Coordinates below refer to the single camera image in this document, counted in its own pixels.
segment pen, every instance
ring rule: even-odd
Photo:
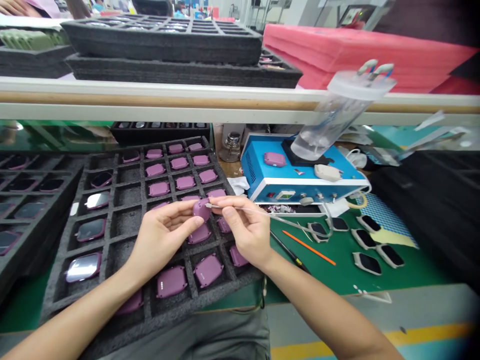
[[[318,252],[317,250],[315,250],[314,248],[308,246],[306,243],[304,243],[303,241],[301,240],[298,240],[295,236],[293,236],[292,234],[290,234],[289,232],[286,232],[285,230],[282,230],[282,232],[287,235],[288,237],[292,238],[293,240],[295,240],[297,243],[299,243],[300,245],[303,245],[304,247],[306,247],[308,250],[310,250],[312,253],[318,255],[319,257],[321,257],[322,259],[324,259],[325,261],[328,261],[330,264],[332,264],[333,266],[337,266],[337,263],[335,263],[335,261],[333,260],[330,260],[328,257],[326,257],[325,255],[323,255],[322,253]]]
[[[285,250],[285,252],[287,253],[287,255],[290,257],[290,259],[293,261],[293,263],[295,265],[297,265],[300,269],[302,269],[307,274],[310,274],[310,275],[312,274],[307,269],[307,267],[304,265],[304,263],[300,261],[300,259],[297,257],[297,255],[295,255],[293,251],[291,251],[288,247],[286,247],[285,244],[283,242],[281,242],[280,239],[272,232],[272,230],[270,230],[270,235],[271,235],[272,238],[275,239],[275,241],[278,243],[278,245],[280,245],[280,247],[283,250]]]

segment factory floor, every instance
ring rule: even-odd
[[[347,300],[390,339],[406,360],[459,358],[480,304],[468,286],[420,287],[389,294],[392,304],[360,297]],[[273,305],[267,310],[272,360],[335,359],[291,304]]]

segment right hand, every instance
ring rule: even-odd
[[[212,211],[225,218],[240,254],[256,268],[264,266],[273,253],[270,247],[270,218],[256,212],[265,211],[241,196],[211,197],[210,203],[221,207],[212,208]],[[237,211],[233,207],[253,211]]]
[[[23,0],[0,0],[0,13],[4,15],[28,16],[29,7]]]

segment glass jar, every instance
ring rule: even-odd
[[[227,163],[234,163],[240,159],[240,134],[238,132],[228,134],[218,156]]]

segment person's leg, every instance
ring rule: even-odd
[[[220,311],[193,317],[198,337],[192,349],[193,359],[270,359],[270,329],[266,309],[250,314]]]
[[[192,360],[197,342],[194,316],[154,331],[99,360]]]

